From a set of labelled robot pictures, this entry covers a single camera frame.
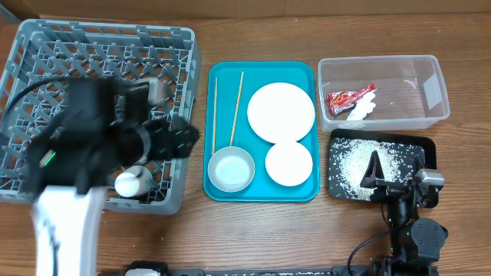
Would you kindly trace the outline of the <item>white napkin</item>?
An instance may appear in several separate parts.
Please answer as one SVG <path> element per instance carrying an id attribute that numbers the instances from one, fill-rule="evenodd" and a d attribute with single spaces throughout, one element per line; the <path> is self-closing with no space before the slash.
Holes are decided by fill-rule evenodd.
<path id="1" fill-rule="evenodd" d="M 363 120 L 376 107 L 376 103 L 373 102 L 375 97 L 375 92 L 365 94 L 356 103 L 354 109 L 348 115 L 347 120 Z"/>

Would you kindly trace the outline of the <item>large white plate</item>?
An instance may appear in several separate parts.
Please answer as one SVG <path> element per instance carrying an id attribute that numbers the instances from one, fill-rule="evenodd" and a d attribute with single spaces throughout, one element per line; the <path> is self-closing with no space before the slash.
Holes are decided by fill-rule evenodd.
<path id="1" fill-rule="evenodd" d="M 300 87 L 285 82 L 266 84 L 251 97 L 247 107 L 250 127 L 269 143 L 299 141 L 315 122 L 315 107 Z"/>

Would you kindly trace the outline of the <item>grey plastic dish rack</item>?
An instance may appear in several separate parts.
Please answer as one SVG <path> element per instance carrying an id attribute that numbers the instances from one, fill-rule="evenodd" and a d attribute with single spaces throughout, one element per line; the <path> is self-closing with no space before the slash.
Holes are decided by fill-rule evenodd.
<path id="1" fill-rule="evenodd" d="M 25 204 L 30 139 L 67 105 L 68 77 L 157 77 L 165 100 L 151 110 L 173 124 L 190 120 L 199 86 L 201 54 L 193 30 L 81 21 L 23 21 L 1 75 L 1 105 L 12 106 L 1 132 L 1 200 Z"/>

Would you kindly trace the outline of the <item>clear plastic bin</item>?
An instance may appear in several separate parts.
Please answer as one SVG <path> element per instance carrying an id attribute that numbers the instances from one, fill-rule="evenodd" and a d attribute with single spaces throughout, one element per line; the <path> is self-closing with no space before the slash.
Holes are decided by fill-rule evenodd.
<path id="1" fill-rule="evenodd" d="M 373 84 L 374 110 L 363 120 L 349 120 L 349 111 L 333 115 L 330 93 L 356 91 Z M 426 129 L 450 115 L 447 86 L 433 55 L 384 55 L 324 58 L 318 63 L 321 129 Z"/>

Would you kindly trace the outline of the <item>small white bowl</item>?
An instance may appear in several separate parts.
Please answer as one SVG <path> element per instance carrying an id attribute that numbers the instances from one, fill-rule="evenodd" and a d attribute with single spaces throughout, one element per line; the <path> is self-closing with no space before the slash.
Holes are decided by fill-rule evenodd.
<path id="1" fill-rule="evenodd" d="M 313 159 L 298 142 L 275 144 L 266 154 L 265 168 L 270 178 L 281 186 L 299 186 L 312 173 Z"/>

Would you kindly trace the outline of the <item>red snack wrapper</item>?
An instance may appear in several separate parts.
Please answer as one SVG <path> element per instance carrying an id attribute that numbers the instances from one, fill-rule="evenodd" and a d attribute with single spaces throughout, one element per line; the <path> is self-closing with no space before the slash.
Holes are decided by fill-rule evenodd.
<path id="1" fill-rule="evenodd" d="M 327 95 L 326 103 L 332 115 L 337 116 L 341 112 L 354 107 L 365 95 L 375 92 L 377 88 L 374 83 L 360 90 L 344 90 Z"/>

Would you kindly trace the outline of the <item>grey metal bowl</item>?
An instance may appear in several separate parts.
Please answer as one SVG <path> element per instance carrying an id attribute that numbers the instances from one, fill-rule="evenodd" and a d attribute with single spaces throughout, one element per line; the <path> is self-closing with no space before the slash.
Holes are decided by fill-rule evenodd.
<path id="1" fill-rule="evenodd" d="M 218 190 L 239 192 L 252 182 L 255 163 L 244 149 L 227 146 L 212 155 L 207 172 L 211 183 Z"/>

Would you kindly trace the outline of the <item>white paper cup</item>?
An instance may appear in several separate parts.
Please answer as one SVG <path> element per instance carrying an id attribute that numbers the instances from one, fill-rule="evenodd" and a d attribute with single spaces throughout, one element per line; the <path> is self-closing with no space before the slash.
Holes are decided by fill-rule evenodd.
<path id="1" fill-rule="evenodd" d="M 125 198 L 142 196 L 151 189 L 150 179 L 152 179 L 152 174 L 148 168 L 131 166 L 117 176 L 114 188 L 118 195 Z"/>

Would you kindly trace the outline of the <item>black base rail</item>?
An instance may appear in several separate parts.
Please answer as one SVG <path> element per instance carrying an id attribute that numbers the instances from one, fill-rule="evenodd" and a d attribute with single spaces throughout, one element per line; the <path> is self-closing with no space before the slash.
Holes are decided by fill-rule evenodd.
<path id="1" fill-rule="evenodd" d="M 232 271 L 205 271 L 195 269 L 170 269 L 164 262 L 134 261 L 122 271 L 105 271 L 100 276 L 124 275 L 163 275 L 163 276 L 365 276 L 365 275 L 429 275 L 439 276 L 436 266 L 431 268 L 410 268 L 408 265 L 391 267 L 373 265 L 352 265 L 350 270 L 346 265 L 337 265 L 322 269 L 284 269 L 284 270 L 232 270 Z"/>

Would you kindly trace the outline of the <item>spilled rice pile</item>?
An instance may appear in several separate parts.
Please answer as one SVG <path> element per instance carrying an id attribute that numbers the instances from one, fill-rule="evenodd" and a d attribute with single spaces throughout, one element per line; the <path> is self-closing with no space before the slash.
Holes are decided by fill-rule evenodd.
<path id="1" fill-rule="evenodd" d="M 375 140 L 334 138 L 329 150 L 328 193 L 339 199 L 368 202 L 372 189 L 360 183 L 373 151 L 377 151 L 384 178 L 389 182 L 407 182 L 414 175 L 413 157 L 425 157 L 421 146 Z"/>

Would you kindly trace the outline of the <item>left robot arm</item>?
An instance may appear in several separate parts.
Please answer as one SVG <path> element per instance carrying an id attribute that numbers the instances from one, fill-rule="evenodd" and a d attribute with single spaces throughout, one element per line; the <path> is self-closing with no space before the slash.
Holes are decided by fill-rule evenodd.
<path id="1" fill-rule="evenodd" d="M 150 118 L 149 81 L 68 79 L 68 106 L 28 146 L 36 274 L 93 275 L 110 174 L 119 166 L 186 158 L 199 139 L 183 118 Z"/>

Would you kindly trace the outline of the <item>black plastic tray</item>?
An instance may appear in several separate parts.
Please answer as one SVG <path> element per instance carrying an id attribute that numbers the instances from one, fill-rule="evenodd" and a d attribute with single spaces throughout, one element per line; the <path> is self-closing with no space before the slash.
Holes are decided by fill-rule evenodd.
<path id="1" fill-rule="evenodd" d="M 388 182 L 407 184 L 419 169 L 437 167 L 436 147 L 429 138 L 336 129 L 331 132 L 328 151 L 328 194 L 338 199 L 376 202 L 377 190 L 361 187 L 373 152 L 377 152 Z"/>

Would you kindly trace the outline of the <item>teal plastic tray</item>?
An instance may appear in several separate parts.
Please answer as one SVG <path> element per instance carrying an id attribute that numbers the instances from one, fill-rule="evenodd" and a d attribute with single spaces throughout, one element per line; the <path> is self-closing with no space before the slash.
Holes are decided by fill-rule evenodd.
<path id="1" fill-rule="evenodd" d="M 233 145 L 247 151 L 255 163 L 252 182 L 242 191 L 218 190 L 208 176 L 208 163 L 218 150 L 229 146 L 241 72 L 244 71 L 242 95 Z M 299 186 L 287 187 L 274 182 L 265 168 L 267 152 L 277 143 L 269 143 L 254 133 L 247 119 L 252 95 L 266 84 L 285 82 L 304 90 L 315 107 L 312 69 L 300 61 L 224 61 L 209 72 L 204 137 L 203 188 L 216 201 L 229 202 L 307 202 L 321 186 L 319 172 L 318 128 L 315 120 L 310 132 L 296 141 L 305 146 L 313 159 L 309 178 Z"/>

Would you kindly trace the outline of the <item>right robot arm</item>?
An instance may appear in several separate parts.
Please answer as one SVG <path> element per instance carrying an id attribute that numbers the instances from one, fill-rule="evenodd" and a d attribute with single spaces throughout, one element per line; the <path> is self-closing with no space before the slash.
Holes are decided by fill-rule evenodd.
<path id="1" fill-rule="evenodd" d="M 440 259 L 448 231 L 433 219 L 421 218 L 417 209 L 438 204 L 444 177 L 435 169 L 427 169 L 419 156 L 414 157 L 414 162 L 418 168 L 414 176 L 405 183 L 390 182 L 384 178 L 377 152 L 371 154 L 361 187 L 373 189 L 370 200 L 387 208 L 384 219 L 388 230 L 362 242 L 354 252 L 389 235 L 391 255 L 372 261 L 365 275 L 438 274 L 433 263 Z"/>

